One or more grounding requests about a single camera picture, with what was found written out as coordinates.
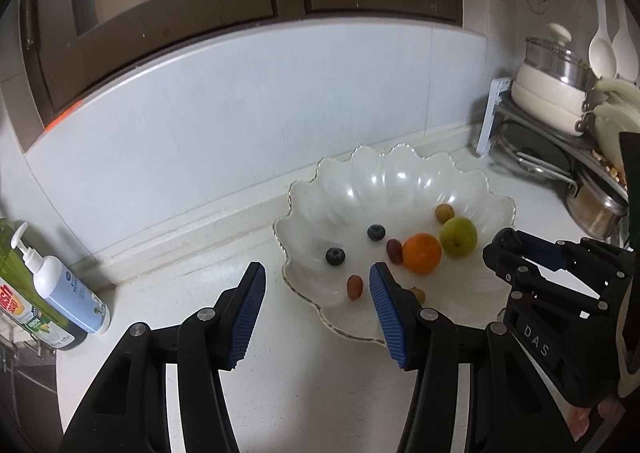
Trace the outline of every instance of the bottle label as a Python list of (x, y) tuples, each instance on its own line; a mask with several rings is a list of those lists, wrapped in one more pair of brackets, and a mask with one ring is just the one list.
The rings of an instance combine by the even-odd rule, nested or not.
[(0, 278), (0, 308), (25, 330), (53, 348), (66, 347), (75, 339), (73, 335), (56, 325), (38, 308), (29, 303), (2, 278)]
[(46, 300), (82, 330), (97, 332), (106, 315), (106, 305), (62, 265), (60, 279)]

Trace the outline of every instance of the white scalloped bowl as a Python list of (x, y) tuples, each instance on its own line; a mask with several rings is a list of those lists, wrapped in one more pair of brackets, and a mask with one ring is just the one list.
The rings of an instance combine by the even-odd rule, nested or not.
[[(437, 237), (441, 225), (433, 210), (443, 202), (476, 225), (479, 241), (474, 252), (459, 259), (442, 253), (439, 266), (426, 276), (392, 265), (386, 241), (404, 242), (414, 233)], [(359, 147), (347, 162), (323, 159), (311, 182), (293, 182), (289, 206), (289, 214), (273, 224), (287, 255), (282, 277), (341, 336), (384, 343), (369, 293), (369, 268), (377, 261), (386, 261), (402, 287), (422, 289), (424, 305), (457, 324), (484, 328), (506, 304), (509, 287), (484, 266), (482, 248), (499, 229), (513, 224), (515, 204), (492, 194), (482, 171), (458, 170), (448, 153), (422, 158), (407, 145), (382, 155)], [(367, 237), (371, 224), (385, 227), (381, 242)], [(343, 264), (332, 267), (326, 262), (329, 247), (344, 249)], [(346, 292), (352, 274), (364, 280), (356, 301)]]

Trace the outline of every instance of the blue gripper pad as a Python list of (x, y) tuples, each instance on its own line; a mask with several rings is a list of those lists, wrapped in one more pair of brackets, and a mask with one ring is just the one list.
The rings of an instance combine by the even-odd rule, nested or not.
[(392, 359), (398, 362), (400, 368), (404, 369), (409, 362), (409, 355), (404, 342), (404, 327), (391, 293), (383, 279), (383, 272), (379, 269), (379, 264), (372, 265), (369, 270), (369, 291), (376, 306), (378, 320), (385, 335), (389, 354)]
[(264, 298), (264, 290), (266, 287), (266, 274), (264, 267), (258, 264), (255, 270), (251, 286), (248, 288), (244, 300), (238, 309), (238, 315), (232, 324), (229, 335), (228, 354), (226, 362), (230, 368), (235, 368), (238, 361), (244, 359), (244, 354), (249, 346), (251, 334), (254, 331), (255, 321), (258, 318), (258, 312)]

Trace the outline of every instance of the green bottle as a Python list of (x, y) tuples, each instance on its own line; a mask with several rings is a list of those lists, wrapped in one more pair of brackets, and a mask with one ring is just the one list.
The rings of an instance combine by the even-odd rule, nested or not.
[(42, 299), (33, 274), (11, 248), (15, 229), (0, 218), (0, 308), (18, 325), (49, 346), (69, 350), (84, 341), (86, 332)]

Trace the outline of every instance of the orange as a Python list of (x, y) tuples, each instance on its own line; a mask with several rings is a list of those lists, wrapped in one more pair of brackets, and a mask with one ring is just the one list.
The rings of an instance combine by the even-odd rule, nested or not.
[(429, 274), (440, 263), (442, 248), (436, 237), (417, 233), (402, 246), (404, 266), (414, 274)]

